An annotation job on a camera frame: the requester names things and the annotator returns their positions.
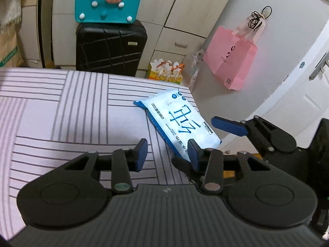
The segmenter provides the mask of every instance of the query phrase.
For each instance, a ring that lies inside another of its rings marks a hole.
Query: tablecloth
[[[0,69],[0,234],[12,238],[24,226],[16,205],[29,181],[81,153],[110,154],[148,141],[143,170],[133,184],[187,184],[170,162],[165,144],[133,101],[179,87],[196,107],[186,87],[141,78],[58,69]],[[101,173],[111,186],[111,173]]]

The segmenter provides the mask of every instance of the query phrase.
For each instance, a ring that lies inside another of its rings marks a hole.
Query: gray ribbed surface
[[[219,197],[205,196],[193,185],[139,185],[116,196],[104,213],[68,231],[27,227],[14,247],[316,247],[322,240],[307,226],[270,231],[233,216]]]

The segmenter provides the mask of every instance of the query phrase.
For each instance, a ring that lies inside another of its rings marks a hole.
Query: drawer handle
[[[187,48],[189,45],[188,44],[178,44],[175,42],[175,46],[180,47],[180,48]]]

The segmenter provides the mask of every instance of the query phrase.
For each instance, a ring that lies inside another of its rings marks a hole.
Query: pink bag handle
[[[255,27],[255,29],[257,29],[258,27],[259,28],[255,32],[255,34],[251,38],[249,38],[249,40],[253,44],[255,44],[257,42],[257,40],[259,39],[259,36],[263,32],[263,30],[265,28],[265,25],[266,25],[265,17],[262,14],[260,14],[260,15],[261,15],[261,21]],[[234,31],[232,31],[232,34],[233,35],[240,35],[240,36],[244,37],[246,40],[248,40],[247,37],[250,36],[255,30],[255,29],[251,29],[251,28],[248,27],[248,23],[252,18],[253,18],[252,16],[247,17],[242,23],[240,23],[239,26],[237,26],[237,28]]]

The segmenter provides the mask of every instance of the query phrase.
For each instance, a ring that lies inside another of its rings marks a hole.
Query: blue package edge
[[[174,151],[174,153],[179,156],[180,158],[183,158],[180,153],[178,152],[178,150],[176,149],[176,147],[173,145],[173,143],[169,140],[169,138],[167,137],[167,135],[165,134],[165,132],[163,131],[163,129],[159,126],[159,124],[157,123],[157,121],[154,119],[154,117],[152,116],[152,114],[150,113],[150,111],[148,110],[148,108],[143,104],[143,102],[141,101],[134,101],[133,104],[135,106],[138,106],[140,108],[143,108],[146,110],[147,116],[149,117],[151,123],[153,123],[153,125],[155,126],[155,128],[157,129],[157,131],[159,132],[159,134],[161,135],[162,139],[169,145],[169,147],[171,147],[171,149]]]

